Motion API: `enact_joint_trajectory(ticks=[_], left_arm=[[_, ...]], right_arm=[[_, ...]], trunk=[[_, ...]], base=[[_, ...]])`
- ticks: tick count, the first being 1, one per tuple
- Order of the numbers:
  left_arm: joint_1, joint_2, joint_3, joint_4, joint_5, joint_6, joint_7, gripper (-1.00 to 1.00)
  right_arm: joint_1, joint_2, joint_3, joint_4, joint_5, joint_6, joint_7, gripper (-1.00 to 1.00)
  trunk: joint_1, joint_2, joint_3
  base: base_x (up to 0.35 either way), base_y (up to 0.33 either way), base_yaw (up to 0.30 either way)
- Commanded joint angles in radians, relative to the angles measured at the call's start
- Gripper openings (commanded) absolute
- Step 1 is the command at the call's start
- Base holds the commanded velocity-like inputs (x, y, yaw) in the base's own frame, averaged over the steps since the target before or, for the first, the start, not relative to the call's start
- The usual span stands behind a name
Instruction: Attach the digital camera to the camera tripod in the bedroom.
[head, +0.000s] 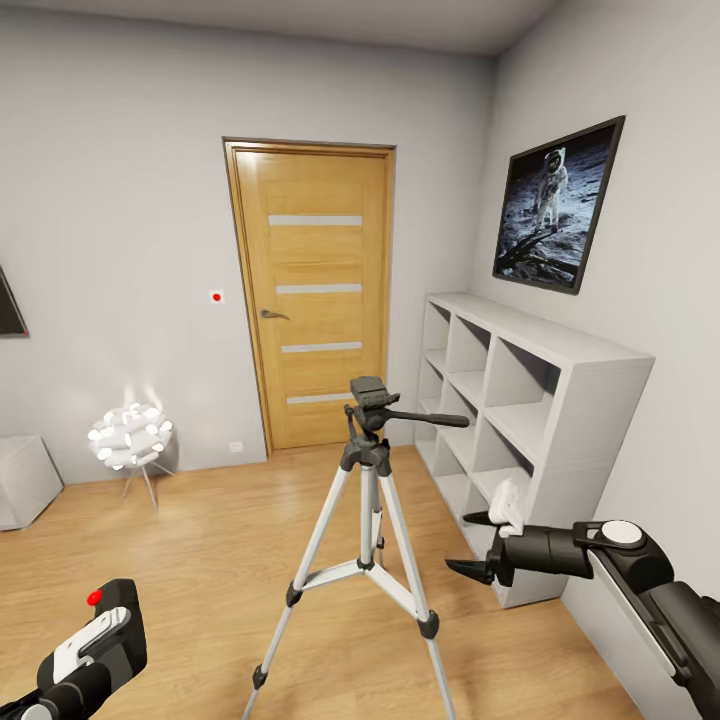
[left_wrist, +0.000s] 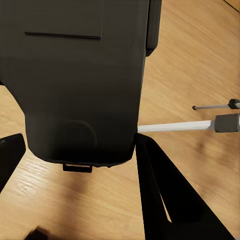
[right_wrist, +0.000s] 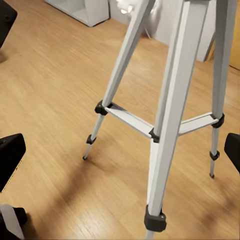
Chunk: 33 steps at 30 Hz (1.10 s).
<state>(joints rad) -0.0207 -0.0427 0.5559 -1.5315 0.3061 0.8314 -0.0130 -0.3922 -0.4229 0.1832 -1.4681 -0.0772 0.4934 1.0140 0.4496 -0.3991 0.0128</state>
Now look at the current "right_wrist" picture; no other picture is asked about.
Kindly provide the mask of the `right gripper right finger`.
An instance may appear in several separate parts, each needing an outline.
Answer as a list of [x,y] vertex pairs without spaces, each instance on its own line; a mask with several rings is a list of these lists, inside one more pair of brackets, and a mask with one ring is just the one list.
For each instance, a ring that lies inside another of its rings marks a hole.
[[228,133],[224,151],[240,173],[240,135]]

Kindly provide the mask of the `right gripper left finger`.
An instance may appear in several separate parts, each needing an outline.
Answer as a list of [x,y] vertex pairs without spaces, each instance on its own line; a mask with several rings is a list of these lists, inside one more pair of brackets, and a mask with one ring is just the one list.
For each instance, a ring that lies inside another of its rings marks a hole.
[[0,138],[0,193],[26,153],[22,133]]

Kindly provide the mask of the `camera tripod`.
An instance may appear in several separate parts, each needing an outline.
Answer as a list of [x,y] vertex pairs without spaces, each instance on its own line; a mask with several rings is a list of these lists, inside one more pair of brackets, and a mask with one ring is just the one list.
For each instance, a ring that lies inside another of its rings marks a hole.
[[163,200],[178,137],[212,125],[210,176],[219,158],[220,127],[223,113],[238,0],[216,0],[212,111],[182,121],[210,0],[177,0],[155,125],[112,102],[133,52],[156,5],[156,0],[138,0],[104,99],[97,105],[99,114],[84,160],[97,139],[105,116],[110,113],[151,141],[147,205],[144,215],[144,240],[166,230]]

